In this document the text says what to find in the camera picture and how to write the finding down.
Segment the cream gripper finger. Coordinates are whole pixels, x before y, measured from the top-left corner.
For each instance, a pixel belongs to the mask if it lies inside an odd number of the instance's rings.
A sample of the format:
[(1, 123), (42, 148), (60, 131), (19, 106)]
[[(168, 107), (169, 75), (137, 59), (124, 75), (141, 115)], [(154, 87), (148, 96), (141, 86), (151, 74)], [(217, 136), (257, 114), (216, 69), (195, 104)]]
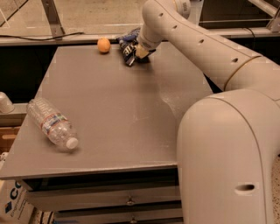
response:
[(143, 46), (141, 46), (140, 44), (137, 45), (136, 47), (136, 56), (139, 59), (143, 59), (146, 56), (150, 55), (151, 51), (146, 50)]

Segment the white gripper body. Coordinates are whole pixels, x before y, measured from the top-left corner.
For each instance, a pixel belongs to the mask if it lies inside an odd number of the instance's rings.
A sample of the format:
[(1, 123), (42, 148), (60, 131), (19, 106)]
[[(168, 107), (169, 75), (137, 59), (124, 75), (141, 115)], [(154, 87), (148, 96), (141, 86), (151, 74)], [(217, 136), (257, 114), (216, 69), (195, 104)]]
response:
[(137, 37), (138, 44), (146, 51), (155, 50), (160, 45), (162, 40), (163, 38), (160, 35), (156, 34), (149, 27), (141, 27), (139, 35)]

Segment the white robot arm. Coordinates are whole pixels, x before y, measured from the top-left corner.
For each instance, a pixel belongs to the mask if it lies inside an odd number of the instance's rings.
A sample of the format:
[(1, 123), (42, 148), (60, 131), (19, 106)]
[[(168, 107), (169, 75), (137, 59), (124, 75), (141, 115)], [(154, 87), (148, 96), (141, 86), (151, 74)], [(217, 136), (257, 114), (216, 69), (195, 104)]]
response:
[(184, 224), (274, 224), (279, 66), (191, 23), (188, 12), (185, 0), (147, 0), (138, 37), (142, 51), (169, 41), (221, 90), (195, 102), (178, 128)]

